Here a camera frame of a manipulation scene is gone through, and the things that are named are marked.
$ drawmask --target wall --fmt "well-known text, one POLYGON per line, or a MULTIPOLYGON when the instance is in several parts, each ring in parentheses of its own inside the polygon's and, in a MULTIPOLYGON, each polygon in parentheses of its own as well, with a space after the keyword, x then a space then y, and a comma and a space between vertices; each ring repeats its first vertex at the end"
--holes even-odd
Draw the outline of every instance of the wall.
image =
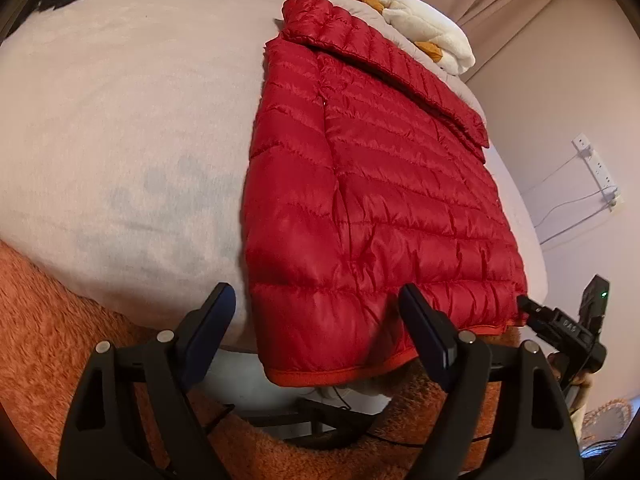
MULTIPOLYGON (((577 315, 595 273, 611 281, 609 349, 590 407, 640 393, 640 40, 613 0, 553 0, 469 86, 490 137, 537 224, 555 205, 598 188, 571 140, 586 134, 624 203, 543 245, 549 306, 577 315), (566 161, 569 162, 542 182, 566 161)), ((599 196, 555 210, 543 240, 597 211, 599 196)))

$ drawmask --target power strip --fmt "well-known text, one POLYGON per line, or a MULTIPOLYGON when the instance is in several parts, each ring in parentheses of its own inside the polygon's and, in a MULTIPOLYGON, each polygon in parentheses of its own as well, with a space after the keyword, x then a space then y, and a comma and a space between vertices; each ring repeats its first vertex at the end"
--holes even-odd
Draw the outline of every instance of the power strip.
POLYGON ((572 140, 572 143, 591 171, 596 183, 600 187, 600 191, 602 192, 604 199, 609 204, 609 208, 613 209, 613 207, 622 199, 620 198, 618 186, 609 173, 609 170, 604 165, 600 155, 596 152, 591 145, 591 141, 587 139, 587 136, 584 134, 580 134, 575 137, 575 139, 572 140))

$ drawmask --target metal screw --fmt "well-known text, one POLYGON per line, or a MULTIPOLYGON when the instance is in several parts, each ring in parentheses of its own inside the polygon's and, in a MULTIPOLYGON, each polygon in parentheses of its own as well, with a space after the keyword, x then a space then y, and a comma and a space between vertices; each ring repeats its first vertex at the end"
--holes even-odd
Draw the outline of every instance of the metal screw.
POLYGON ((98 352, 98 354, 104 354, 109 350, 109 348, 111 348, 111 343, 109 343, 108 341, 100 341, 95 346, 95 351, 98 352))
POLYGON ((161 343, 168 343, 174 338, 174 332, 171 330, 162 330, 162 332, 158 332, 156 339, 158 339, 161 343))
POLYGON ((458 339, 460 339, 460 341, 462 341, 463 343, 471 344, 476 340, 476 334, 471 332, 471 330, 463 330, 462 332, 458 333, 458 339))
POLYGON ((540 350, 540 346, 535 341, 532 341, 531 339, 527 339, 524 342, 524 349, 527 352, 531 352, 532 354, 535 354, 536 352, 538 352, 540 350))

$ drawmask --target brown furry blanket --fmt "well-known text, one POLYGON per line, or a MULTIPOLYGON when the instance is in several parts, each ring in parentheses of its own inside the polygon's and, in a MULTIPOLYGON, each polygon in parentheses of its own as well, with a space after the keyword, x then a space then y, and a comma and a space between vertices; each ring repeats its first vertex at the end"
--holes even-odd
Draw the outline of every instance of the brown furry blanket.
MULTIPOLYGON (((55 474, 66 412, 96 342, 117 346, 148 340, 153 332, 131 324, 93 301, 80 298, 0 242, 0 403, 34 455, 55 474)), ((509 330, 501 342, 518 344, 509 330)), ((433 428, 445 394, 413 362, 380 379, 396 391, 371 431, 397 442, 424 442, 433 428)), ((145 392, 140 409, 158 464, 166 462, 145 392)), ((490 433, 499 385, 487 390, 476 436, 490 433)), ((222 407, 197 392, 191 403, 201 421, 222 407)), ((210 441, 234 480, 400 480, 418 449, 392 446, 367 437, 347 449, 311 451, 271 438, 229 415, 210 441)), ((486 441, 473 444, 466 468, 482 460, 486 441)))

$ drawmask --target red quilted jacket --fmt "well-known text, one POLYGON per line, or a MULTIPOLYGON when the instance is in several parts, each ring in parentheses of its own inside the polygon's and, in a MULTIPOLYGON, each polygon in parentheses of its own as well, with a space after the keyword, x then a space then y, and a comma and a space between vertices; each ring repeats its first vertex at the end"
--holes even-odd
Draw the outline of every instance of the red quilted jacket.
POLYGON ((521 324, 524 269, 478 114, 327 0, 287 0, 283 16, 243 204, 267 377, 339 384, 414 358, 396 307, 407 282, 461 329, 521 324))

